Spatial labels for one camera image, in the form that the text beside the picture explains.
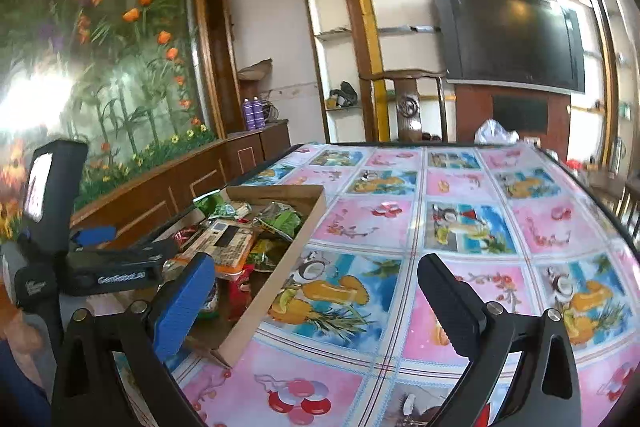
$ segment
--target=metal screw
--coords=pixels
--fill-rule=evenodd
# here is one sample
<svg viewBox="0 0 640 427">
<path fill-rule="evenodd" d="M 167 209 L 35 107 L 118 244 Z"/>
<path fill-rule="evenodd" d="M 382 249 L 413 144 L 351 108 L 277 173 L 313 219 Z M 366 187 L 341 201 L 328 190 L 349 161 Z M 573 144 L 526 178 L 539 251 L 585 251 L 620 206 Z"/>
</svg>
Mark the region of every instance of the metal screw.
<svg viewBox="0 0 640 427">
<path fill-rule="evenodd" d="M 71 318 L 75 320 L 75 322 L 82 322 L 85 320 L 87 315 L 87 310 L 85 310 L 84 308 L 80 308 L 79 310 L 74 311 L 74 314 L 71 315 Z"/>
<path fill-rule="evenodd" d="M 135 301 L 131 307 L 131 312 L 135 314 L 144 313 L 146 311 L 146 302 L 145 301 Z"/>
<path fill-rule="evenodd" d="M 562 318 L 562 315 L 560 314 L 560 312 L 555 308 L 551 308 L 547 310 L 546 316 L 549 317 L 551 320 L 553 320 L 553 322 L 558 322 Z"/>
<path fill-rule="evenodd" d="M 504 311 L 502 305 L 495 301 L 487 302 L 486 308 L 492 315 L 500 315 Z"/>
</svg>

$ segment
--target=television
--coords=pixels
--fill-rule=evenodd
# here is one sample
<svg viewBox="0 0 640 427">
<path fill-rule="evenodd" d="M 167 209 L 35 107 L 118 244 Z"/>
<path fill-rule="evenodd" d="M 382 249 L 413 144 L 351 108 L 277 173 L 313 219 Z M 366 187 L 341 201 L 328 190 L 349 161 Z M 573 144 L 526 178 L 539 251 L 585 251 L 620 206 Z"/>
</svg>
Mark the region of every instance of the television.
<svg viewBox="0 0 640 427">
<path fill-rule="evenodd" d="M 555 0 L 435 0 L 447 81 L 584 92 L 574 10 Z"/>
</svg>

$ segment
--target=patterned tablecloth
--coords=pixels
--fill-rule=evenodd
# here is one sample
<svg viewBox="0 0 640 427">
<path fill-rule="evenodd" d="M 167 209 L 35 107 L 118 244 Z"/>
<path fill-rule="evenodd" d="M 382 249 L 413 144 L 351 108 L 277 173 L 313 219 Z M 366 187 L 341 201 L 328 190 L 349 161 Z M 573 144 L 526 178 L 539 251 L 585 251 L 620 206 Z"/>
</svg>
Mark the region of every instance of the patterned tablecloth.
<svg viewBox="0 0 640 427">
<path fill-rule="evenodd" d="M 209 426 L 409 426 L 443 402 L 457 356 L 416 281 L 439 254 L 485 301 L 564 314 L 582 425 L 640 360 L 640 266 L 590 197 L 535 149 L 308 144 L 248 185 L 322 184 L 328 209 L 242 359 L 174 375 Z M 510 355 L 491 419 L 513 377 Z"/>
</svg>

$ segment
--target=purple bottle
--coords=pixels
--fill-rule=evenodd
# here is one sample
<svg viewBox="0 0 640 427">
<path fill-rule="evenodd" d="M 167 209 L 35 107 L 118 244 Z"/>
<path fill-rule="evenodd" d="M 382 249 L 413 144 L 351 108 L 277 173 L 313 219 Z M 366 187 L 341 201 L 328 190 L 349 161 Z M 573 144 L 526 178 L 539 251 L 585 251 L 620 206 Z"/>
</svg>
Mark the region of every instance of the purple bottle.
<svg viewBox="0 0 640 427">
<path fill-rule="evenodd" d="M 262 100 L 259 100 L 257 96 L 254 96 L 252 102 L 254 110 L 255 128 L 262 129 L 264 127 L 264 113 L 262 112 Z"/>
<path fill-rule="evenodd" d="M 246 128 L 249 131 L 254 130 L 255 118 L 254 118 L 253 104 L 249 102 L 248 98 L 244 99 L 244 102 L 242 102 L 242 112 L 244 112 L 244 120 L 246 122 Z"/>
</svg>

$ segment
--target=floral mural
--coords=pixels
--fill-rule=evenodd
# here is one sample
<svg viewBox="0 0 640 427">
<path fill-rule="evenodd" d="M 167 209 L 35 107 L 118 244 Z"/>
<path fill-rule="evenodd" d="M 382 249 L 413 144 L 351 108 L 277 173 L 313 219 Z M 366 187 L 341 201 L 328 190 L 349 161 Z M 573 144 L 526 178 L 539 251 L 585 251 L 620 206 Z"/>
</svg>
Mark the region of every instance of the floral mural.
<svg viewBox="0 0 640 427">
<path fill-rule="evenodd" d="M 189 21 L 188 0 L 0 0 L 0 241 L 45 142 L 89 144 L 81 208 L 215 138 Z"/>
</svg>

